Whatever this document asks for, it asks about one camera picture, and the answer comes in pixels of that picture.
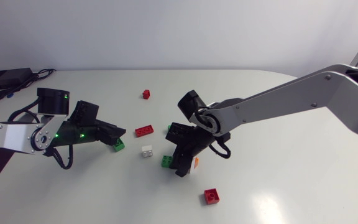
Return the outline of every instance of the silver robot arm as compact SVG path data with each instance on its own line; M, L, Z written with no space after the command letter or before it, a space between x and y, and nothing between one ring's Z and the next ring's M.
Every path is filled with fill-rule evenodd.
M170 168L177 169L180 176L186 175L192 157L208 146L229 158L230 150L224 143L230 139L229 132L241 124L324 106L358 134L358 68L333 65L246 99L234 98L208 106L193 90L178 107L196 127L171 125L166 138L177 148ZM226 154L215 150L211 145L214 141Z

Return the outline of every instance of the green lego brick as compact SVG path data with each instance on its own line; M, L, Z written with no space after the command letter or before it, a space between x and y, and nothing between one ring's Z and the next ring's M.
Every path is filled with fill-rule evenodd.
M125 145L123 143L123 141L121 139L117 140L117 144L113 145L114 149L116 150L116 152L120 151L121 149L125 148Z
M172 163L172 156L163 156L161 161L161 166L169 168L169 165Z

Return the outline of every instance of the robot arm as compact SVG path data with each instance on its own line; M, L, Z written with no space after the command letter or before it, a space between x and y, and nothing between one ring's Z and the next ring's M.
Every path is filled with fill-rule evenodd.
M38 99L13 112L8 122L0 122L0 148L26 154L43 154L53 156L59 165L69 169L73 159L73 145L101 141L114 145L126 130L113 124L96 119L99 106L85 101L77 106L68 121L68 104L70 93L62 90L38 88ZM38 105L38 113L29 109ZM13 119L25 113L19 121ZM55 149L57 146L69 146L69 163L64 165Z
M173 123L166 139L177 145L171 169L183 177L193 156L206 147L229 158L224 144L230 131L241 124L326 106L358 134L358 68L333 65L246 99L229 99L206 106L193 90L178 107L196 127ZM226 151L215 150L214 141Z

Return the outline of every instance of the metal bracket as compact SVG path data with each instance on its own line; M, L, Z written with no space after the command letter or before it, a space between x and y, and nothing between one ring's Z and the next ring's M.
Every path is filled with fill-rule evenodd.
M53 116L47 121L40 129L33 133L31 137L31 143L35 150L43 151L48 148L52 140L54 139L57 131L66 119L67 115L64 114L42 114Z

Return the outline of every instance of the red lego brick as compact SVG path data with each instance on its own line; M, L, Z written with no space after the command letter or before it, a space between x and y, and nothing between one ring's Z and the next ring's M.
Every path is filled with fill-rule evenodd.
M209 189L204 191L205 202L207 205L219 202L219 196L216 189Z
M135 130L136 137L141 137L141 136L144 136L146 134L151 134L153 132L154 132L154 130L153 130L153 127L151 125L148 125L148 126L143 127L143 128L138 128L138 129Z
M150 97L150 90L143 91L143 99L149 99Z

